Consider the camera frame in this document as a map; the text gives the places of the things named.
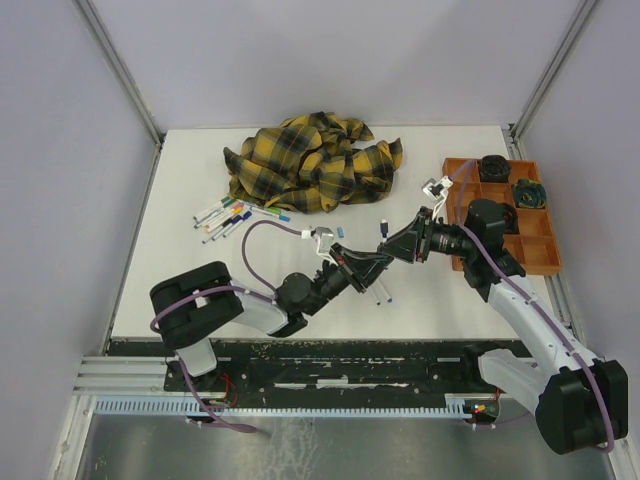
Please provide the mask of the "black rolled sock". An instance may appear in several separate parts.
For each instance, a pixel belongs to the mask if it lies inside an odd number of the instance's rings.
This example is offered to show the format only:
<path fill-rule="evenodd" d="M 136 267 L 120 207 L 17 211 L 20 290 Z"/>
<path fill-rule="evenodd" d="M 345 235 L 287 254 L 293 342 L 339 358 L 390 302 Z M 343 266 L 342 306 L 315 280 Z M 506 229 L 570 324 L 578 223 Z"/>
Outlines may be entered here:
<path fill-rule="evenodd" d="M 501 155 L 486 155 L 478 162 L 478 172 L 481 182 L 507 183 L 511 165 Z"/>

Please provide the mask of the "teal yellow rolled sock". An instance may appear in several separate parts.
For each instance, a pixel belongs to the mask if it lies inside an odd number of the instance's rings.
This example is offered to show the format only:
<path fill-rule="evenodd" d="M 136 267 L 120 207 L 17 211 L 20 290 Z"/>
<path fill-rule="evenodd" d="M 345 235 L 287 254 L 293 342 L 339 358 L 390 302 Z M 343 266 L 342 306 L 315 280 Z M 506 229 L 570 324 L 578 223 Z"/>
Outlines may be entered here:
<path fill-rule="evenodd" d="M 547 205 L 544 186 L 535 180 L 519 179 L 513 185 L 515 206 L 520 209 L 543 209 Z"/>

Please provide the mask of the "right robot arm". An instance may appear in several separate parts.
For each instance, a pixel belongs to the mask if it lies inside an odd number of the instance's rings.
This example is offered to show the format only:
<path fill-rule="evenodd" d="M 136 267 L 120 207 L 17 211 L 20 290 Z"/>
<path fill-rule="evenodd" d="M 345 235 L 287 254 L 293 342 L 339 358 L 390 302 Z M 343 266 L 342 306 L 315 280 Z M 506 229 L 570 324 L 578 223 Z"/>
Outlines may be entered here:
<path fill-rule="evenodd" d="M 421 208 L 413 222 L 382 242 L 378 251 L 407 263 L 431 253 L 457 256 L 464 278 L 518 335 L 534 362 L 511 351 L 488 349 L 462 362 L 460 382 L 481 391 L 487 385 L 507 393 L 535 418 L 557 454 L 594 447 L 606 453 L 628 433 L 628 376 L 622 365 L 603 361 L 555 317 L 504 246 L 503 206 L 472 201 L 463 223 L 436 221 Z"/>

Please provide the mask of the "left aluminium frame post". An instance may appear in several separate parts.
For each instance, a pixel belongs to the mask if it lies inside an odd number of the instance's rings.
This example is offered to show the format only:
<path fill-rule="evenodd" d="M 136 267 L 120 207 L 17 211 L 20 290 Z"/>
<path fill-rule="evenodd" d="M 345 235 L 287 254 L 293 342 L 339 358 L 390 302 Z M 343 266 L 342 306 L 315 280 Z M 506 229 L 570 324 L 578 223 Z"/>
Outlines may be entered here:
<path fill-rule="evenodd" d="M 143 96 L 126 62 L 117 51 L 114 41 L 108 32 L 106 24 L 101 19 L 94 2 L 90 0 L 72 0 L 71 3 L 77 10 L 85 27 L 100 50 L 103 59 L 114 75 L 116 82 L 120 86 L 126 100 L 131 105 L 136 117 L 153 143 L 157 147 L 160 147 L 165 134 L 157 125 L 150 109 L 143 100 Z"/>

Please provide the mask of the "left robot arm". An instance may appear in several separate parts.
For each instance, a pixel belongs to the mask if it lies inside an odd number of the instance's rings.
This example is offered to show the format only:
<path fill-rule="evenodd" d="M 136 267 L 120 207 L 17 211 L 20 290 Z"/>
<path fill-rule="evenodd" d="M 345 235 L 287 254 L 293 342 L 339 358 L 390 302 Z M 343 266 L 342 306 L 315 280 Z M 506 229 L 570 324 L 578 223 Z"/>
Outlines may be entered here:
<path fill-rule="evenodd" d="M 344 290 L 366 291 L 391 262 L 388 255 L 353 251 L 336 243 L 314 277 L 291 273 L 274 294 L 267 295 L 238 283 L 224 262 L 214 261 L 150 290 L 155 312 L 151 330 L 177 355 L 187 379 L 198 389 L 209 390 L 221 378 L 209 339 L 213 332 L 237 323 L 269 337 L 289 337 Z"/>

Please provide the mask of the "right aluminium frame post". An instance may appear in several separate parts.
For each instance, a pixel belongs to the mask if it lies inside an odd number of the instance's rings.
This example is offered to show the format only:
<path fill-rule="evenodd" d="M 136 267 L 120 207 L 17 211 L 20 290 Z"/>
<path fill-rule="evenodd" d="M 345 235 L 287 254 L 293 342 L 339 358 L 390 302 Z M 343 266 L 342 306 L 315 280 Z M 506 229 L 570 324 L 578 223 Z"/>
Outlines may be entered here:
<path fill-rule="evenodd" d="M 502 129 L 512 159 L 526 159 L 524 137 L 602 4 L 600 0 L 578 2 L 517 120 Z"/>

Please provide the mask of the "orange compartment tray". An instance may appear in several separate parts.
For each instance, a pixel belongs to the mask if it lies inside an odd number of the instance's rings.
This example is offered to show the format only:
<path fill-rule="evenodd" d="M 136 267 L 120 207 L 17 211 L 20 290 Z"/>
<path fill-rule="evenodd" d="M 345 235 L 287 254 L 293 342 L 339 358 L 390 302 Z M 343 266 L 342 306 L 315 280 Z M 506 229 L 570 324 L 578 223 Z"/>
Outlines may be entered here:
<path fill-rule="evenodd" d="M 447 158 L 442 172 L 453 180 L 446 202 L 447 220 L 455 223 L 466 218 L 474 200 L 488 199 L 503 207 L 506 222 L 505 247 L 530 275 L 553 276 L 560 272 L 560 258 L 549 206 L 543 209 L 520 209 L 515 206 L 513 185 L 519 179 L 541 183 L 537 164 L 510 160 L 511 174 L 507 183 L 481 182 L 478 162 L 466 167 L 465 158 Z"/>

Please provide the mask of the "pink cap pen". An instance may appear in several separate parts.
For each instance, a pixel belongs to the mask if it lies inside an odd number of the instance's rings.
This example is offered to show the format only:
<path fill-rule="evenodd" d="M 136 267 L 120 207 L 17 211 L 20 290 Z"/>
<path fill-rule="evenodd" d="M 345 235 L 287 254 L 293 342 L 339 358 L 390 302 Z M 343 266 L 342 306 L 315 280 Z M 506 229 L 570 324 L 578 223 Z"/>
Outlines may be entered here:
<path fill-rule="evenodd" d="M 226 220 L 232 219 L 235 215 L 240 214 L 244 210 L 245 204 L 240 201 L 236 201 L 225 208 L 213 213 L 207 219 L 203 221 L 203 228 L 207 232 L 211 232 Z"/>

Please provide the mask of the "aluminium frame post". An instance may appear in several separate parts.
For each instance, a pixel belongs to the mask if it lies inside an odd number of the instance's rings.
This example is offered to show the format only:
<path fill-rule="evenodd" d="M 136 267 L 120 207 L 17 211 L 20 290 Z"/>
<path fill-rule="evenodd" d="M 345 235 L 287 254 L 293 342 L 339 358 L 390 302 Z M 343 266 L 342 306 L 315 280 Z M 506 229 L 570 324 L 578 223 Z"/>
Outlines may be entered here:
<path fill-rule="evenodd" d="M 94 2 L 90 0 L 72 0 L 71 3 L 77 10 L 85 27 L 100 50 L 103 59 L 114 75 L 116 82 L 120 86 L 126 100 L 131 105 L 136 117 L 153 143 L 157 147 L 160 147 L 165 134 L 157 125 L 150 109 L 143 100 L 143 96 L 126 62 L 117 51 L 114 41 L 108 32 L 106 24 L 101 19 Z"/>
<path fill-rule="evenodd" d="M 524 137 L 602 4 L 600 0 L 578 2 L 517 120 L 502 129 L 512 159 L 526 159 Z"/>

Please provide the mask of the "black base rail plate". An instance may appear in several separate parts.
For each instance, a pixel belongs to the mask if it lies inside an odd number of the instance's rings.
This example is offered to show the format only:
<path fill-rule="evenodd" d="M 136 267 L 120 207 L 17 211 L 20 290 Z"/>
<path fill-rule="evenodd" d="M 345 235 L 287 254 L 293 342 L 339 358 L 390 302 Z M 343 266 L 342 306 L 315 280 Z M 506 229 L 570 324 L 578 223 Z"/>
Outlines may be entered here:
<path fill-rule="evenodd" d="M 218 340 L 216 370 L 192 382 L 233 407 L 442 407 L 448 396 L 493 399 L 471 371 L 475 342 Z"/>

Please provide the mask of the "yellow plaid cloth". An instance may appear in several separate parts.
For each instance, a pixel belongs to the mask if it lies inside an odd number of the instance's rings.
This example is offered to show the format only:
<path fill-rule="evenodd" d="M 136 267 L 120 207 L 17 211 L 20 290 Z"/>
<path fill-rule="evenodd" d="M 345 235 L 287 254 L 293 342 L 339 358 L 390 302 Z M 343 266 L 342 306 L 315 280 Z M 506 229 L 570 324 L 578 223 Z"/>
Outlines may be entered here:
<path fill-rule="evenodd" d="M 360 119 L 316 112 L 261 128 L 223 156 L 231 197 L 315 214 L 388 197 L 404 149 L 400 139 L 376 141 Z"/>

